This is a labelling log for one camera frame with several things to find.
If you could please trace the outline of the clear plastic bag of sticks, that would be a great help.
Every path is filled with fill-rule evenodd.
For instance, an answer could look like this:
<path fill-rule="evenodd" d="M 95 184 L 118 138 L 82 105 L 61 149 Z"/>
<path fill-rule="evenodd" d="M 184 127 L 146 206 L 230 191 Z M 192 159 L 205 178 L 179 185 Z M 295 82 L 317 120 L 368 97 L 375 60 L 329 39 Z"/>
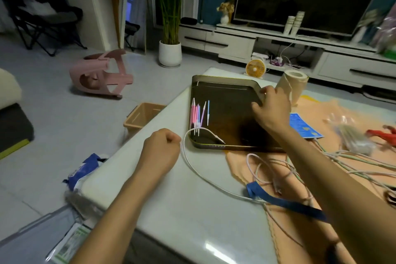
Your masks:
<path fill-rule="evenodd" d="M 354 118 L 343 113 L 330 113 L 327 118 L 335 133 L 340 137 L 341 145 L 352 153 L 370 156 L 374 151 L 374 143 L 358 129 Z"/>

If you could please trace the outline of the small yellow fan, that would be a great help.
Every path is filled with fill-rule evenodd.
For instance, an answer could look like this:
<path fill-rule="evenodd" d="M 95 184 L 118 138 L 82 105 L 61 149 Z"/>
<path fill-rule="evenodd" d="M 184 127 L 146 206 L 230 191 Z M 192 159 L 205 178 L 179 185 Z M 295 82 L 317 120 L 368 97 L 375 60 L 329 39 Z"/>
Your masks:
<path fill-rule="evenodd" d="M 245 75 L 262 79 L 266 72 L 265 62 L 260 58 L 250 60 L 245 67 Z"/>

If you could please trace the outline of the white vase with dried flowers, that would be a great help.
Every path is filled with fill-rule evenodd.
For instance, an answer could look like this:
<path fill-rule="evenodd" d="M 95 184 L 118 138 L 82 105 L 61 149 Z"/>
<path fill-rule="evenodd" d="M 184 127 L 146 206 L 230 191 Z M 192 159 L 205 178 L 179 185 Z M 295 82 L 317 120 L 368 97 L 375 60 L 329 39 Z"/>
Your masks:
<path fill-rule="evenodd" d="M 217 7 L 217 11 L 222 13 L 220 24 L 228 25 L 235 11 L 235 5 L 232 2 L 222 2 L 220 6 Z"/>

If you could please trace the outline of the small dark chair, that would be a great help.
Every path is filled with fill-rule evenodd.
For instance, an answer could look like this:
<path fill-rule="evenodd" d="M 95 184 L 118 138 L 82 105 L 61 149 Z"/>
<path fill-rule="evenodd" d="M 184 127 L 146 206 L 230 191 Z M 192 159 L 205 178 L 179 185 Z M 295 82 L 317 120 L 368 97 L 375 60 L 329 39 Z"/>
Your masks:
<path fill-rule="evenodd" d="M 125 21 L 125 35 L 124 35 L 124 43 L 126 43 L 127 47 L 130 48 L 132 52 L 135 51 L 135 48 L 131 46 L 128 39 L 130 36 L 134 36 L 137 31 L 141 28 L 140 25 L 131 23 L 129 21 Z"/>

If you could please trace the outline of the dark metal tray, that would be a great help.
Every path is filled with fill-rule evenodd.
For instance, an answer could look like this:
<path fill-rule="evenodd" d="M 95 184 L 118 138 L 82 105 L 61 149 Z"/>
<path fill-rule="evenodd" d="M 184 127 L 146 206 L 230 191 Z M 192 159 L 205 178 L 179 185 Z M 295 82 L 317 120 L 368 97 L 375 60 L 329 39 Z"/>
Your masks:
<path fill-rule="evenodd" d="M 191 97 L 201 105 L 210 100 L 210 122 L 200 132 L 188 135 L 194 147 L 202 150 L 285 153 L 279 144 L 255 121 L 251 103 L 262 104 L 260 85 L 254 80 L 195 75 Z"/>

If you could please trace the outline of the blue and white package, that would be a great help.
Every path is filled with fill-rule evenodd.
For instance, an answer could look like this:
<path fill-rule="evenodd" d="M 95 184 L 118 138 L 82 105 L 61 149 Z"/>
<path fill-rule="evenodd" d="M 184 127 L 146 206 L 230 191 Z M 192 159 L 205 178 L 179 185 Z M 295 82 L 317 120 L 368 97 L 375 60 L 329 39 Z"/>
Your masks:
<path fill-rule="evenodd" d="M 107 161 L 109 156 L 97 155 L 92 153 L 86 158 L 81 165 L 67 176 L 62 182 L 67 185 L 70 192 L 78 192 L 81 190 L 82 184 L 85 179 L 90 176 L 97 168 Z"/>

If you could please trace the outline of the person's left hand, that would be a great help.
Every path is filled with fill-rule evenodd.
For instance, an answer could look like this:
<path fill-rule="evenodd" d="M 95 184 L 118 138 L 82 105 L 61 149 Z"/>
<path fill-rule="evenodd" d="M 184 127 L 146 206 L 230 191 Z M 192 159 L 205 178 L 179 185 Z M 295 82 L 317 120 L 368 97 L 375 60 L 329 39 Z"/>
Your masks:
<path fill-rule="evenodd" d="M 161 129 L 153 132 L 144 141 L 135 173 L 152 181 L 162 179 L 175 165 L 180 150 L 169 149 L 163 145 Z"/>

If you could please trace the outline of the person's right hand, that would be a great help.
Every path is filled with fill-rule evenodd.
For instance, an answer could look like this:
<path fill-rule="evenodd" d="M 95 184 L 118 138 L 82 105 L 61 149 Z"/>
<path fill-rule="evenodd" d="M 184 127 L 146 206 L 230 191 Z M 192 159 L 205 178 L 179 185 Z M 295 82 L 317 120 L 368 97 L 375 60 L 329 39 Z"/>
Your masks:
<path fill-rule="evenodd" d="M 273 86 L 266 86 L 260 90 L 263 95 L 261 106 L 265 108 L 265 119 L 255 121 L 272 136 L 278 140 L 290 129 L 291 104 L 288 96 L 281 88 L 276 90 Z"/>

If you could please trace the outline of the white plant pot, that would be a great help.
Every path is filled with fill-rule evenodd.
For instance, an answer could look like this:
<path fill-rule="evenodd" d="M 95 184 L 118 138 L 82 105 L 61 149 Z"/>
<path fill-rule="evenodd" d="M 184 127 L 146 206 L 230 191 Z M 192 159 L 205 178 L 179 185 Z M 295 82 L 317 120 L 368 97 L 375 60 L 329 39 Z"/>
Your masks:
<path fill-rule="evenodd" d="M 164 67 L 178 67 L 182 62 L 181 43 L 170 45 L 159 42 L 158 61 Z"/>

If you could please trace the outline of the green and white packet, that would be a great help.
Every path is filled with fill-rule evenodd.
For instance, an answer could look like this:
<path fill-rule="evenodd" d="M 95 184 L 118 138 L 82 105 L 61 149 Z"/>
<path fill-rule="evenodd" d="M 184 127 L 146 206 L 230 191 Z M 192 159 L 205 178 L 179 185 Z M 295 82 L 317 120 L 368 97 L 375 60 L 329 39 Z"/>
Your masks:
<path fill-rule="evenodd" d="M 92 229 L 85 224 L 74 223 L 65 236 L 48 253 L 45 264 L 69 264 L 91 231 Z"/>

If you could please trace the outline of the black folding chair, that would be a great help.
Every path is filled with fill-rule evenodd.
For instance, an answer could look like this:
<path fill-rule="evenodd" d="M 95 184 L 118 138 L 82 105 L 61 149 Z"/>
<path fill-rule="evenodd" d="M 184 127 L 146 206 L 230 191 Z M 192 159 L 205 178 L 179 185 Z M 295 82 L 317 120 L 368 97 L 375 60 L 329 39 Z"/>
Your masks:
<path fill-rule="evenodd" d="M 62 45 L 75 44 L 84 50 L 77 34 L 77 24 L 82 21 L 83 10 L 70 6 L 64 0 L 2 0 L 26 49 L 38 45 L 54 57 L 58 48 L 49 52 L 39 38 L 45 35 Z"/>

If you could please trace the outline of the beige paper roll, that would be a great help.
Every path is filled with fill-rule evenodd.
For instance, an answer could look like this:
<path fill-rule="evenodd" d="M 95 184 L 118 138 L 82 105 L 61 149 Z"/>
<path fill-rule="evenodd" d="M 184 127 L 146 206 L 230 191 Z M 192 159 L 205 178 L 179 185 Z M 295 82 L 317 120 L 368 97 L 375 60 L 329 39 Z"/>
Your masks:
<path fill-rule="evenodd" d="M 275 86 L 278 90 L 281 88 L 288 96 L 292 107 L 297 106 L 297 102 L 305 90 L 308 83 L 309 76 L 297 70 L 286 70 L 282 74 L 280 80 Z"/>

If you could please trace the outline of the person's left forearm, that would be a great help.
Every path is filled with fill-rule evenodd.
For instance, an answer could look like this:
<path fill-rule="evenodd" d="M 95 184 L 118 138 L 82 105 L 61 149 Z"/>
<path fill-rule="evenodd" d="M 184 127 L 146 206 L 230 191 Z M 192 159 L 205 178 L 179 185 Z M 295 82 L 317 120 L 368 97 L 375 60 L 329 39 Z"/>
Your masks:
<path fill-rule="evenodd" d="M 144 204 L 170 170 L 137 169 L 69 264 L 122 264 Z"/>

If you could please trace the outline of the stack of paper cups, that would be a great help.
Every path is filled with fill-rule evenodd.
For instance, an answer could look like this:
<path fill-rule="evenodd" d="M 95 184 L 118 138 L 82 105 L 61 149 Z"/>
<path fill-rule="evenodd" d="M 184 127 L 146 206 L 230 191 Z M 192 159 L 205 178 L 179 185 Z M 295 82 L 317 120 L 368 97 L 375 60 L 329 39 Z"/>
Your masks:
<path fill-rule="evenodd" d="M 295 37 L 304 19 L 305 12 L 298 11 L 296 16 L 288 16 L 284 26 L 283 35 Z"/>

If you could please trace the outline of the pink plastic stool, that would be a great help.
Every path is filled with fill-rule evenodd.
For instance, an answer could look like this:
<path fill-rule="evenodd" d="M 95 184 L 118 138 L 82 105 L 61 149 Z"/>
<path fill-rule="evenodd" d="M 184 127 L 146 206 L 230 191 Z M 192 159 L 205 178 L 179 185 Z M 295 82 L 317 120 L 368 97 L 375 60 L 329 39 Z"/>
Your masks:
<path fill-rule="evenodd" d="M 73 85 L 85 93 L 122 99 L 122 90 L 133 83 L 122 60 L 125 54 L 124 49 L 116 49 L 85 56 L 69 70 Z"/>

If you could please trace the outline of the blue printed card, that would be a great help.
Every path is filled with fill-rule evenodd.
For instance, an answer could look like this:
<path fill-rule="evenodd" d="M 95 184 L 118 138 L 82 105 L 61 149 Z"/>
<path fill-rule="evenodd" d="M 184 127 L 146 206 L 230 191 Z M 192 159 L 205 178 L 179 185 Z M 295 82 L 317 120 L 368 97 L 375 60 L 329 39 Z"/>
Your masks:
<path fill-rule="evenodd" d="M 304 139 L 319 139 L 324 137 L 324 135 L 308 125 L 297 113 L 290 114 L 290 127 Z"/>

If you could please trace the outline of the row of pastel plastic picks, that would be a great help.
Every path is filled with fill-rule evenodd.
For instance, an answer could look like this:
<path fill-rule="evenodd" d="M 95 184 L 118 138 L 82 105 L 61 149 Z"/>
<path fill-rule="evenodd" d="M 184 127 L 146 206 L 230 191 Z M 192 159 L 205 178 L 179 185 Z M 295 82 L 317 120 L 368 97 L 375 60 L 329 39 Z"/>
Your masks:
<path fill-rule="evenodd" d="M 190 128 L 193 134 L 200 137 L 200 132 L 209 126 L 210 122 L 210 100 L 205 101 L 202 105 L 198 103 L 195 97 L 192 98 L 190 108 Z"/>

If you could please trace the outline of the peach cloth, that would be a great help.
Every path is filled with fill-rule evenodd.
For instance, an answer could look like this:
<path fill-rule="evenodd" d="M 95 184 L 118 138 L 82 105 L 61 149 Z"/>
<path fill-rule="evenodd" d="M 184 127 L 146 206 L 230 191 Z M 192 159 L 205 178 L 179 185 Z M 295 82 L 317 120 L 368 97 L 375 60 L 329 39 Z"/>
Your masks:
<path fill-rule="evenodd" d="M 310 141 L 339 167 L 396 209 L 396 125 L 341 107 L 337 101 L 319 103 L 300 99 L 295 108 L 313 131 L 323 137 Z M 257 181 L 273 197 L 320 209 L 285 154 L 227 151 L 226 161 L 236 180 Z M 334 229 L 327 223 L 277 205 L 265 214 L 277 264 L 356 264 Z"/>

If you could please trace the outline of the cream and dark sofa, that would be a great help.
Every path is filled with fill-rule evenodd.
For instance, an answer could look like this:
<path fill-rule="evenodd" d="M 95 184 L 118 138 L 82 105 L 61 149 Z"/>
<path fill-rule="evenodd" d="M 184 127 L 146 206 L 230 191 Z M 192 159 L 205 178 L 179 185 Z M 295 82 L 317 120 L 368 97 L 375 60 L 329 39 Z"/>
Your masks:
<path fill-rule="evenodd" d="M 22 89 L 16 78 L 0 68 L 0 160 L 34 139 L 34 128 L 20 103 Z"/>

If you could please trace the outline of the white television cabinet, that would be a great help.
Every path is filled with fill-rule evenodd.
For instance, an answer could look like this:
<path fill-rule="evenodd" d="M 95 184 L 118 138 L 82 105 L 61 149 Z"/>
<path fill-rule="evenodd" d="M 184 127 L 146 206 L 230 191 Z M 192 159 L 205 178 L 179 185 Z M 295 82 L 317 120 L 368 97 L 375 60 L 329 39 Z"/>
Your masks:
<path fill-rule="evenodd" d="M 296 68 L 310 78 L 356 88 L 375 87 L 396 92 L 396 60 L 388 59 L 370 46 L 304 35 L 284 36 L 281 32 L 243 25 L 181 25 L 183 47 L 213 53 L 218 60 L 246 65 L 258 54 L 273 71 Z M 282 67 L 270 59 L 282 57 Z"/>

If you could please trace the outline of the red clamp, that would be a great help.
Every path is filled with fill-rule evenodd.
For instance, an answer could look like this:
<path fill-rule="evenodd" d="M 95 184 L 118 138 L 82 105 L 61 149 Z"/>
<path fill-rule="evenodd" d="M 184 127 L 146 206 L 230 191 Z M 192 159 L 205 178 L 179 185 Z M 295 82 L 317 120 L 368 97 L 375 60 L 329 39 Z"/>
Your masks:
<path fill-rule="evenodd" d="M 367 137 L 379 137 L 391 147 L 396 148 L 396 128 L 391 125 L 383 125 L 383 129 L 389 132 L 370 129 L 365 132 L 365 135 Z"/>

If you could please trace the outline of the pile of plastic bags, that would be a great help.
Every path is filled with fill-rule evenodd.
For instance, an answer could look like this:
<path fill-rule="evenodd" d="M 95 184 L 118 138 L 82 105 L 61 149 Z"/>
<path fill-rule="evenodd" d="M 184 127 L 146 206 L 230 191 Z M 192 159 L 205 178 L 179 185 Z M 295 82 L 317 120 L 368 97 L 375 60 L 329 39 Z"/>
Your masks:
<path fill-rule="evenodd" d="M 367 11 L 357 26 L 351 43 L 362 43 L 388 59 L 396 60 L 396 1 L 387 14 Z"/>

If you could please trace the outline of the person's right forearm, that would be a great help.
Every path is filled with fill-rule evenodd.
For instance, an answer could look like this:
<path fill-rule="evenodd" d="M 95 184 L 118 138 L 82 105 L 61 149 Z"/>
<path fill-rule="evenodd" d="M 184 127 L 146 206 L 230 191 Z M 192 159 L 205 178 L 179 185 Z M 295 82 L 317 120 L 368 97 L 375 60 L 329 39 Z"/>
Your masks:
<path fill-rule="evenodd" d="M 290 126 L 267 132 L 289 155 L 357 264 L 396 264 L 396 209 L 333 164 Z"/>

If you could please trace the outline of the beige plastic basket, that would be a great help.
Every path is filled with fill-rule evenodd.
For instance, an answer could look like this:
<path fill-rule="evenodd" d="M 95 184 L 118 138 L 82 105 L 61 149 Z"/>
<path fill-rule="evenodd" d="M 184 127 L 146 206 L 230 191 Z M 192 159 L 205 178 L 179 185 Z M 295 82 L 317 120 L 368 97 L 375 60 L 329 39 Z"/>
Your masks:
<path fill-rule="evenodd" d="M 124 128 L 127 130 L 127 138 L 130 138 L 139 132 L 165 107 L 166 105 L 150 102 L 143 102 L 137 105 L 126 117 L 126 120 L 123 123 Z"/>

